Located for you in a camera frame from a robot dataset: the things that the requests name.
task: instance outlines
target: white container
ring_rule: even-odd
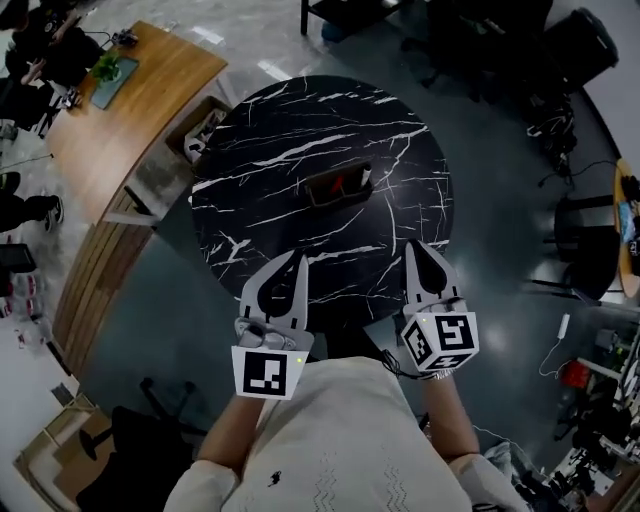
[[[13,309],[9,302],[9,297],[0,297],[0,318],[7,318],[11,316]]]
[[[8,302],[16,320],[26,321],[42,315],[43,304],[39,297],[25,298],[12,295]]]
[[[11,286],[16,297],[31,298],[44,291],[44,278],[39,270],[11,274]]]
[[[27,348],[33,352],[37,352],[49,341],[40,326],[31,321],[21,323],[15,332],[20,348]]]

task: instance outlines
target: red object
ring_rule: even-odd
[[[329,195],[333,195],[338,190],[340,190],[340,187],[342,186],[343,181],[344,181],[344,176],[338,176],[336,178],[336,182],[333,184],[333,187],[331,187],[331,191],[329,192]]]
[[[589,368],[578,361],[571,361],[564,367],[562,383],[572,388],[584,389],[589,382]]]

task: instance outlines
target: black cable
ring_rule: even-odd
[[[395,357],[393,357],[393,355],[391,354],[391,352],[389,352],[389,350],[384,349],[381,351],[381,353],[382,353],[382,361],[381,361],[382,366],[384,366],[387,370],[393,373],[396,377],[406,377],[412,380],[425,380],[431,377],[431,375],[429,374],[416,375],[416,374],[406,373],[400,369],[400,363]]]
[[[569,172],[568,174],[561,174],[558,172],[552,172],[550,174],[548,174],[547,176],[545,176],[544,178],[542,178],[539,182],[538,182],[538,187],[542,187],[544,185],[544,183],[549,179],[549,178],[553,178],[554,176],[558,176],[559,178],[563,178],[564,182],[567,186],[573,186],[573,178],[575,178],[576,176],[580,176],[581,174],[587,172],[589,169],[591,169],[592,167],[599,165],[599,164],[611,164],[613,165],[616,169],[618,168],[618,164],[617,162],[614,162],[613,160],[598,160],[597,162],[591,162],[589,165],[587,165],[584,169],[576,172],[576,173],[571,173]]]
[[[53,158],[53,153],[49,153],[45,156],[40,156],[38,158],[31,158],[29,160],[24,160],[23,162],[16,162],[15,164],[5,165],[4,167],[0,167],[0,171],[4,171],[5,169],[9,169],[9,167],[15,167],[16,165],[26,164],[28,162],[35,162],[36,160],[43,160],[44,158]]]

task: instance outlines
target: black shoe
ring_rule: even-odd
[[[56,205],[51,209],[51,214],[56,224],[60,224],[64,219],[64,206],[62,205],[62,199],[58,196],[54,197],[56,198]]]
[[[53,228],[53,212],[47,212],[47,215],[42,222],[44,222],[44,230],[47,233],[51,233],[51,229]]]

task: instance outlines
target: round table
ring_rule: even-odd
[[[366,201],[311,207],[305,178],[360,161],[372,169]],[[215,130],[195,176],[200,249],[237,299],[270,258],[304,250],[308,330],[398,311],[406,240],[440,251],[449,243],[453,193],[436,140],[397,98],[349,78],[294,78],[257,92]]]

